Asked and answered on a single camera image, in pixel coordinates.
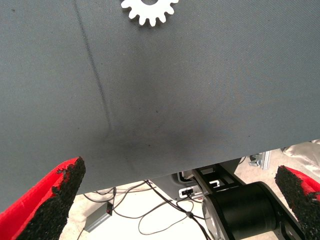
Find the white gear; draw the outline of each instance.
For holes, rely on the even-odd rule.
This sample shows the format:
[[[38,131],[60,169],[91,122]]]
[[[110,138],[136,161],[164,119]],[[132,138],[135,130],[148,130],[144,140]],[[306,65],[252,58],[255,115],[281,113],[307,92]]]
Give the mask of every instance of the white gear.
[[[134,19],[139,15],[139,24],[142,26],[145,24],[146,19],[149,19],[150,25],[154,27],[156,25],[156,18],[162,23],[166,22],[165,13],[170,15],[174,14],[174,9],[170,4],[176,4],[179,0],[158,0],[153,5],[147,5],[141,0],[124,0],[121,3],[121,7],[124,9],[131,8],[129,18]]]

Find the gray cloth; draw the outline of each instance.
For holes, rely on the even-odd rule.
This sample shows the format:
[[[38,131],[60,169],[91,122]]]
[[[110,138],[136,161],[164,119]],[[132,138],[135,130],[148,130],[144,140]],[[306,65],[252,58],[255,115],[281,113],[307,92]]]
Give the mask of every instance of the gray cloth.
[[[317,139],[320,1],[0,0],[0,210],[82,156],[80,193]]]

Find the black metal bracket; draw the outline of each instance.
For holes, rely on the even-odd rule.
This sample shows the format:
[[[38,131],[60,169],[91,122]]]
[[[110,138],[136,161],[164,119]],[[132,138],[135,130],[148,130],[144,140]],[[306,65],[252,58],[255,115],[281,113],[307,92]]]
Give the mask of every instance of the black metal bracket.
[[[205,168],[213,168],[213,172],[204,174]],[[225,240],[236,240],[240,234],[234,234],[234,230],[230,228],[230,216],[226,217],[225,206],[222,207],[221,200],[218,196],[223,193],[225,196],[230,193],[230,198],[234,198],[237,201],[237,196],[234,193],[241,193],[248,188],[256,189],[257,194],[260,194],[264,202],[269,205],[268,209],[271,209],[274,214],[272,214],[272,219],[270,221],[270,226],[278,239],[280,240],[304,240],[305,236],[301,231],[301,227],[296,219],[290,214],[287,208],[281,203],[273,191],[263,182],[255,182],[246,185],[240,178],[238,178],[234,173],[226,170],[221,164],[214,164],[207,167],[197,168],[192,170],[193,180],[202,189],[202,192],[207,195],[206,199],[210,200],[214,206],[213,212],[217,216],[216,220],[220,227],[220,231],[224,236]],[[212,187],[209,183],[212,180],[219,180],[219,187]]]

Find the white floor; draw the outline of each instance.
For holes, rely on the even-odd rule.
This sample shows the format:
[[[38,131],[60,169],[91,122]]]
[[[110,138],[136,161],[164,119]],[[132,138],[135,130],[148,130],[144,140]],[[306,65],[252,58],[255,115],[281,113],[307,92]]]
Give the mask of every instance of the white floor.
[[[275,194],[280,198],[280,200],[288,207],[285,198],[281,194],[278,186],[275,183],[275,174],[277,172],[278,166],[285,165],[293,169],[299,170],[306,173],[310,177],[314,178],[316,181],[320,182],[320,179],[313,175],[304,168],[304,166],[296,161],[295,158],[288,157],[284,155],[279,149],[273,150],[271,153],[271,162],[269,170],[262,170],[258,167],[252,167],[248,165],[249,159],[240,164],[236,169],[235,173],[244,182],[252,183],[256,181],[263,181],[268,184]],[[119,186],[119,189],[128,189],[130,186],[134,186],[137,183],[131,183],[124,186]],[[147,189],[149,188],[146,184],[142,185],[137,189]],[[100,196],[96,193],[88,193],[88,196],[95,200],[107,199],[110,196]],[[116,197],[115,203],[121,200],[123,194],[119,194]],[[157,196],[152,190],[130,193],[127,195],[125,200],[117,207],[117,211],[126,216],[140,216],[149,210],[151,210],[156,205],[162,203],[163,200]],[[95,211],[103,203],[94,203],[87,200],[83,195],[77,195],[74,204],[72,205],[69,212],[68,223],[65,226],[60,240],[76,240],[79,236],[80,231],[83,229],[86,217],[89,216],[93,211]],[[182,202],[181,206],[186,210],[192,208],[192,203],[186,201]],[[194,203],[194,208],[192,211],[194,214],[202,216],[201,204]],[[185,214],[178,212],[168,204],[161,206],[153,213],[145,217],[140,226],[140,230],[144,233],[156,232],[163,228],[168,227],[172,223],[185,217]],[[141,235],[138,231],[139,219],[127,219],[116,214],[108,218],[100,226],[98,226],[91,233],[83,231],[80,240],[105,240],[105,239],[126,239],[126,240],[171,240],[171,239],[205,239],[200,228],[196,223],[186,218],[185,220],[175,224],[171,228],[164,232],[156,233],[153,235]],[[253,236],[247,238],[248,240],[275,240],[277,239],[273,232],[267,232],[259,236]]]

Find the black cylinder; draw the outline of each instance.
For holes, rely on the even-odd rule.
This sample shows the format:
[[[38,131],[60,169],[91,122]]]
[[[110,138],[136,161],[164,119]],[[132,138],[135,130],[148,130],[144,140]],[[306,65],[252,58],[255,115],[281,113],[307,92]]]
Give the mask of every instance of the black cylinder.
[[[236,240],[276,228],[276,215],[259,183],[230,188],[210,195],[214,198]]]

